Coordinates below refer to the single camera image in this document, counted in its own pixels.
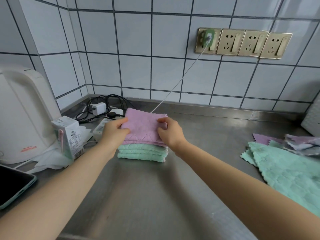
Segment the human arm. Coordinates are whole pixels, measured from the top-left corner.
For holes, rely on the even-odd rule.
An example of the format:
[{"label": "human arm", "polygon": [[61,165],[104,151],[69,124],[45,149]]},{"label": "human arm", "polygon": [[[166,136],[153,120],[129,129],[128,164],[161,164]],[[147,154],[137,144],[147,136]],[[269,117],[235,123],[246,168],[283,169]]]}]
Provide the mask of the human arm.
[{"label": "human arm", "polygon": [[0,218],[0,239],[56,239],[130,132],[118,129],[127,120],[106,123],[96,146]]},{"label": "human arm", "polygon": [[213,157],[186,141],[182,128],[161,118],[162,141],[209,186],[224,204],[259,239],[315,240],[320,218],[263,182]]}]

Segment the black screen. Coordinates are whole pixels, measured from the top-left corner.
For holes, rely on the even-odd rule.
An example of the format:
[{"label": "black screen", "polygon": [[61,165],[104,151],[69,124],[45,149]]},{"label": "black screen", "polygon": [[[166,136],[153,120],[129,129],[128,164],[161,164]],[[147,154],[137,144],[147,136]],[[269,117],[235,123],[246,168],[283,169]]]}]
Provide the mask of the black screen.
[{"label": "black screen", "polygon": [[30,183],[33,178],[33,175],[0,165],[0,206]]}]

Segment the electrical outlet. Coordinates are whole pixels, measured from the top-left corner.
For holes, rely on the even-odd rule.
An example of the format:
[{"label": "electrical outlet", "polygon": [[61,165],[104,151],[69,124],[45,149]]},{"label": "electrical outlet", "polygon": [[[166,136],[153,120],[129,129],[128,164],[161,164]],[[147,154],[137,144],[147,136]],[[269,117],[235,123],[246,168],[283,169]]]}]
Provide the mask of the electrical outlet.
[{"label": "electrical outlet", "polygon": [[244,33],[244,30],[222,29],[217,54],[237,55]]},{"label": "electrical outlet", "polygon": [[281,59],[291,36],[291,33],[269,33],[260,58]]},{"label": "electrical outlet", "polygon": [[212,54],[212,55],[216,53],[219,37],[221,34],[221,28],[199,28],[197,42],[195,44],[195,53],[201,53],[203,51],[204,47],[202,46],[202,38],[203,38],[202,33],[207,29],[214,29],[214,36],[213,36],[212,45],[210,47],[207,47],[203,53]]},{"label": "electrical outlet", "polygon": [[246,30],[238,56],[259,56],[268,33],[268,31]]}]

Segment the right arm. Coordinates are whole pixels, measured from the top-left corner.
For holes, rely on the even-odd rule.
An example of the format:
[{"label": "right arm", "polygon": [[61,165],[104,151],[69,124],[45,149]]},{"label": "right arm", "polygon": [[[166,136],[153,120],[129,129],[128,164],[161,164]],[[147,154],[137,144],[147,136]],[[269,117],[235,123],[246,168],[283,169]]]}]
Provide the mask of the right arm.
[{"label": "right arm", "polygon": [[320,218],[272,189],[186,141],[177,121],[158,128],[162,141],[209,186],[223,203],[259,239],[316,240]]}]

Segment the phone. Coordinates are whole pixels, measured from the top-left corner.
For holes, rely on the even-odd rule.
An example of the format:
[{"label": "phone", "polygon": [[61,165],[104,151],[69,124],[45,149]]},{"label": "phone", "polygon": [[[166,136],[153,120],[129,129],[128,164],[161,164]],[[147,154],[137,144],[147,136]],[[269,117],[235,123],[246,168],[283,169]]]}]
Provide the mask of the phone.
[{"label": "phone", "polygon": [[0,209],[10,205],[36,180],[33,174],[0,165]]}]

